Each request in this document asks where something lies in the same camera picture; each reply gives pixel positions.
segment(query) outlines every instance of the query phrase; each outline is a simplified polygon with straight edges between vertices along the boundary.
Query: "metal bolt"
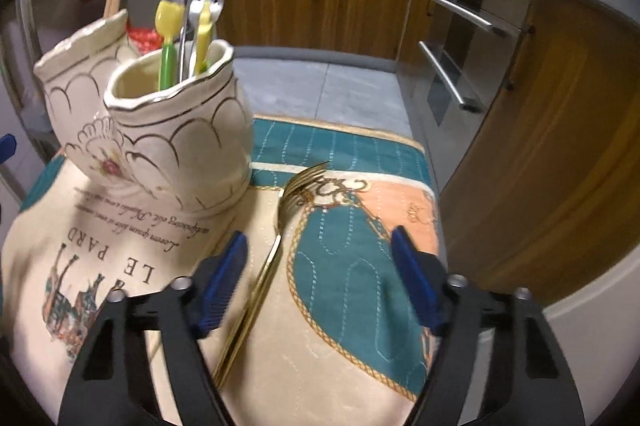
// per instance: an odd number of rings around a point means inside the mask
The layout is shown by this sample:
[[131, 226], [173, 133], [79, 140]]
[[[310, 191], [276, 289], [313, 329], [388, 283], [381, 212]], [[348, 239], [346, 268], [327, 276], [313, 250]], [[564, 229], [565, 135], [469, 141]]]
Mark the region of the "metal bolt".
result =
[[526, 287], [518, 287], [513, 294], [518, 300], [530, 300], [532, 298], [531, 291]]
[[109, 291], [109, 294], [107, 295], [107, 301], [110, 301], [111, 303], [117, 303], [124, 300], [124, 298], [126, 297], [127, 293], [122, 289], [114, 289], [113, 291]]
[[462, 275], [450, 275], [447, 282], [452, 287], [466, 287], [466, 278]]
[[193, 281], [189, 276], [178, 276], [178, 278], [174, 278], [171, 282], [171, 289], [174, 291], [182, 291], [183, 289], [187, 289], [191, 287]]

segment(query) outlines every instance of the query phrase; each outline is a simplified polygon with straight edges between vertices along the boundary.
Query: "white ceramic pot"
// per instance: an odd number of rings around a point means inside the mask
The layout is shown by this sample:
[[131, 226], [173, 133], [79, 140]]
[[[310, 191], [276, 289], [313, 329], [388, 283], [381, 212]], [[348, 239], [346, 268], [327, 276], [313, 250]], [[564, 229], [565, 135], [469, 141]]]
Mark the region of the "white ceramic pot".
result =
[[139, 187], [102, 96], [113, 72], [139, 56], [129, 43], [126, 23], [126, 10], [97, 20], [57, 44], [33, 68], [66, 156], [87, 177], [123, 195]]
[[221, 212], [251, 177], [253, 115], [224, 40], [209, 47], [203, 74], [157, 92], [161, 51], [123, 66], [104, 104], [124, 137], [126, 168], [152, 197], [191, 216]]

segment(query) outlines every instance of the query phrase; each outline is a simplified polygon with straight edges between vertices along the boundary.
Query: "floor tile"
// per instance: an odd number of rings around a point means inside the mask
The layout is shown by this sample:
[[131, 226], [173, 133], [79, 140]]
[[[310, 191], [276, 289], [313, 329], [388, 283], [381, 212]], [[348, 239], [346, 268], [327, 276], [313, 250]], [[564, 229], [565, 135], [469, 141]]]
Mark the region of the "floor tile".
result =
[[316, 115], [326, 63], [237, 58], [234, 69], [254, 113]]
[[395, 74], [330, 65], [316, 119], [411, 137]]

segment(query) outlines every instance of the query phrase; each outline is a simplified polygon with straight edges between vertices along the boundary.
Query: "table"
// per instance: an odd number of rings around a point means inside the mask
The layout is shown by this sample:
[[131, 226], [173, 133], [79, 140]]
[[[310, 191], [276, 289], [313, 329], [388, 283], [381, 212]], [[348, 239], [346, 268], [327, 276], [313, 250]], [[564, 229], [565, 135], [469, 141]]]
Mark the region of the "table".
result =
[[[237, 424], [402, 424], [433, 354], [389, 254], [404, 225], [438, 253], [431, 179], [420, 146], [356, 127], [256, 117], [251, 187], [232, 210], [197, 222], [146, 195], [114, 199], [55, 158], [24, 200], [1, 257], [12, 359], [57, 418], [72, 362], [113, 287], [158, 291], [248, 236], [249, 260], [220, 329], [201, 342], [210, 368], [274, 238], [280, 187], [328, 161], [284, 236], [283, 258], [222, 395]], [[151, 368], [165, 419], [180, 424], [157, 332]]]

